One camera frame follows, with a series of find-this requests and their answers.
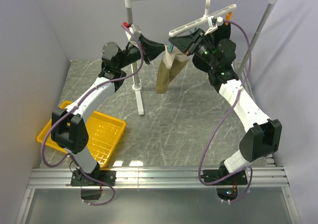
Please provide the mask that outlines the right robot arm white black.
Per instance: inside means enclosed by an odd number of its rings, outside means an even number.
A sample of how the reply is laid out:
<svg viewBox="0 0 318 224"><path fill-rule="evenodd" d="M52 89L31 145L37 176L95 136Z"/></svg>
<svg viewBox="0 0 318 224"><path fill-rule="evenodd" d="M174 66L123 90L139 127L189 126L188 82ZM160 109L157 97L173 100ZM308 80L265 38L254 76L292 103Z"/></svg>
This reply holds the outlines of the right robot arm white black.
<svg viewBox="0 0 318 224"><path fill-rule="evenodd" d="M221 163L219 177L215 181L203 180L201 171L204 158L199 163L198 178L202 184L230 184L236 179L237 173L278 150L282 124L261 111L245 90L243 81L232 67L236 58L236 44L228 37L216 42L202 29L197 29L189 35L171 32L168 40L185 55L193 56L194 65L207 72L211 86L231 106L226 115L235 112L243 124L245 136L238 145L238 151Z"/></svg>

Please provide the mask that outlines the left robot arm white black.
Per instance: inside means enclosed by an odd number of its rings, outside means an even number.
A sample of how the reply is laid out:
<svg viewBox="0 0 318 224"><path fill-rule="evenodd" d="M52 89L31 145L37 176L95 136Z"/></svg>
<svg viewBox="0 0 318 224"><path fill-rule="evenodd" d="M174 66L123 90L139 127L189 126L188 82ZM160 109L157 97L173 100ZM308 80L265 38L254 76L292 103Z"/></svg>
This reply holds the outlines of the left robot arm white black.
<svg viewBox="0 0 318 224"><path fill-rule="evenodd" d="M89 117L123 84L127 76L122 70L124 67L137 61L148 64L165 50L164 44L143 35L137 40L137 43L129 42L125 49L115 42L106 43L102 48L101 72L92 86L70 106L57 108L52 113L51 139L71 155L88 185L95 185L100 180L100 165L87 147Z"/></svg>

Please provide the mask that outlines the white clip hanger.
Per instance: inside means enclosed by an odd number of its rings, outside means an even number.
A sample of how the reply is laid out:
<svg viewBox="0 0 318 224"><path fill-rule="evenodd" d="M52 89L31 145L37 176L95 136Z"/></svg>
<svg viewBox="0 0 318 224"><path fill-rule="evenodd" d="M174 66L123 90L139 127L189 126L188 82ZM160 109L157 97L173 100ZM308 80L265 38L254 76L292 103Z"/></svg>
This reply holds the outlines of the white clip hanger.
<svg viewBox="0 0 318 224"><path fill-rule="evenodd" d="M205 1L205 11L204 11L204 15L195 20L195 21L192 21L190 23L187 23L185 25L182 25L178 28L175 28L171 31L169 31L169 37L172 38L172 37L176 37L182 33L185 33L187 31L190 31L191 29L194 29L194 28L199 28L201 25L207 23L207 17L208 16L215 16L215 17L223 17L226 16L229 12L233 12L234 10L236 10L237 8L237 5L236 4L231 4L229 6L226 6L220 10L217 10L213 13L209 13L209 10L210 10L210 7L211 7L211 0L206 0Z"/></svg>

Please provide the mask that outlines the khaki underwear white waistband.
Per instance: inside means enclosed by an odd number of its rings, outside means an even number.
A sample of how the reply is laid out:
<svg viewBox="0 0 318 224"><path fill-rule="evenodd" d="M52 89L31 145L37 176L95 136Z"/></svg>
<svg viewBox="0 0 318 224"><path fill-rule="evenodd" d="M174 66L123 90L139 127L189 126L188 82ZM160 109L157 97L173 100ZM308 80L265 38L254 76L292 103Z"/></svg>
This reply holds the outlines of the khaki underwear white waistband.
<svg viewBox="0 0 318 224"><path fill-rule="evenodd" d="M156 94L167 92L168 85L177 77L190 60L190 57L183 54L176 47L168 51L169 46L165 45L163 58L159 65L156 80Z"/></svg>

